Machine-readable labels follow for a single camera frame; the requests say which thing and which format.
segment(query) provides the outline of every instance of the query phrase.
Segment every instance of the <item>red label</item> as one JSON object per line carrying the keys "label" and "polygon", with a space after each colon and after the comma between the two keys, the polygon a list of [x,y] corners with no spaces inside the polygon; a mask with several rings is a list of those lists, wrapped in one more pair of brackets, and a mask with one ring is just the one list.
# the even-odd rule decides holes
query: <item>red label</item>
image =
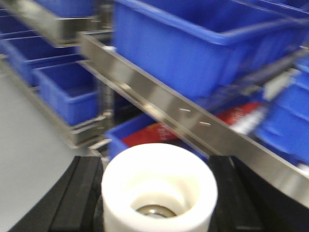
{"label": "red label", "polygon": [[235,106],[216,116],[228,125],[237,123],[242,117],[249,114],[252,110],[259,107],[261,102],[253,102],[244,105]]}

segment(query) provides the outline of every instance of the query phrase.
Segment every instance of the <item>stainless steel shelf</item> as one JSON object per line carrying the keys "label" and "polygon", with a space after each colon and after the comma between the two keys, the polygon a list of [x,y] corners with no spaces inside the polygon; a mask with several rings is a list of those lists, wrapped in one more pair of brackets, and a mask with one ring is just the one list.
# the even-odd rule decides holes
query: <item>stainless steel shelf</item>
{"label": "stainless steel shelf", "polygon": [[108,122],[105,115],[100,115],[97,118],[75,126],[69,126],[43,103],[37,96],[35,87],[27,86],[20,79],[19,75],[11,69],[5,59],[4,55],[0,55],[0,69],[14,81],[26,97],[53,123],[70,148],[90,145],[102,139],[106,129],[106,123]]}
{"label": "stainless steel shelf", "polygon": [[0,0],[10,12],[56,46],[77,42],[77,32],[95,29],[92,17],[61,18],[32,0]]}
{"label": "stainless steel shelf", "polygon": [[238,157],[268,183],[309,208],[309,177],[108,49],[103,42],[109,36],[82,35],[82,54],[91,60],[83,64],[99,80],[165,123],[194,148],[208,155]]}

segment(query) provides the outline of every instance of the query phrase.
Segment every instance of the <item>gray floor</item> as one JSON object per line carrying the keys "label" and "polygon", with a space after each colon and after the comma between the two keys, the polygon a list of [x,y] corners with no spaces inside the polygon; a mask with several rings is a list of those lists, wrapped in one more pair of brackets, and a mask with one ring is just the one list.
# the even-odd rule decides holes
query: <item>gray floor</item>
{"label": "gray floor", "polygon": [[0,70],[0,232],[8,231],[76,155]]}

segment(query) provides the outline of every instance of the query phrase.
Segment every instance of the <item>blue storage bin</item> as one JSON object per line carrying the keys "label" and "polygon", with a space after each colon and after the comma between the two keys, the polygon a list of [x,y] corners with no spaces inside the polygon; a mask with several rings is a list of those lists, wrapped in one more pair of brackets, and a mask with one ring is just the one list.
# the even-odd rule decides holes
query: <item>blue storage bin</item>
{"label": "blue storage bin", "polygon": [[309,120],[274,104],[255,133],[264,142],[290,154],[291,159],[309,164]]}
{"label": "blue storage bin", "polygon": [[294,82],[281,93],[276,103],[309,121],[309,73],[294,76]]}
{"label": "blue storage bin", "polygon": [[261,145],[296,166],[298,164],[298,160],[296,159],[296,157],[290,154],[288,151],[285,151],[285,147],[278,147],[275,144],[272,144],[273,141],[270,141],[270,139],[268,138],[268,133],[269,132],[267,131],[259,132]]}
{"label": "blue storage bin", "polygon": [[296,62],[296,67],[300,71],[309,73],[309,55],[302,57]]}
{"label": "blue storage bin", "polygon": [[282,57],[309,26],[232,0],[115,2],[117,52],[191,100]]}
{"label": "blue storage bin", "polygon": [[9,12],[7,10],[0,10],[0,17],[9,16]]}
{"label": "blue storage bin", "polygon": [[2,45],[2,40],[12,38],[22,38],[38,36],[34,30],[12,16],[0,17],[0,53],[6,54],[5,47]]}
{"label": "blue storage bin", "polygon": [[98,90],[95,77],[78,63],[34,70],[40,96],[69,125],[98,115]]}
{"label": "blue storage bin", "polygon": [[292,6],[292,7],[304,10],[304,11],[309,10],[308,0],[268,0],[268,1],[280,3],[282,5]]}
{"label": "blue storage bin", "polygon": [[[153,120],[146,114],[141,114],[125,123],[122,123],[113,129],[107,131],[105,133],[105,137],[111,139],[112,141],[109,143],[109,155],[111,160],[115,158],[120,152],[128,149],[129,147],[122,142],[122,139],[126,138],[127,136],[136,133],[143,128],[155,123],[156,121]],[[183,148],[189,150],[190,152],[196,154],[200,157],[203,161],[206,161],[206,158],[200,154],[199,152],[195,151],[190,146],[186,145],[185,143],[182,145]]]}
{"label": "blue storage bin", "polygon": [[63,18],[92,16],[96,4],[95,0],[36,0],[36,2]]}
{"label": "blue storage bin", "polygon": [[31,86],[38,85],[33,69],[83,59],[74,53],[75,47],[54,48],[42,37],[7,39],[3,40],[2,44],[12,68]]}

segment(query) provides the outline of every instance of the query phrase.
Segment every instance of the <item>white plastic cup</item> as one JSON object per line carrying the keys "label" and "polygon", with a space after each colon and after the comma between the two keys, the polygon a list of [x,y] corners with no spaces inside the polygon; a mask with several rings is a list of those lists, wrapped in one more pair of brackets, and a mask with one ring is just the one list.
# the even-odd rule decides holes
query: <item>white plastic cup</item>
{"label": "white plastic cup", "polygon": [[[117,155],[102,180],[105,232],[205,232],[217,201],[208,166],[191,152],[168,144],[145,144]],[[150,217],[148,205],[176,216]]]}

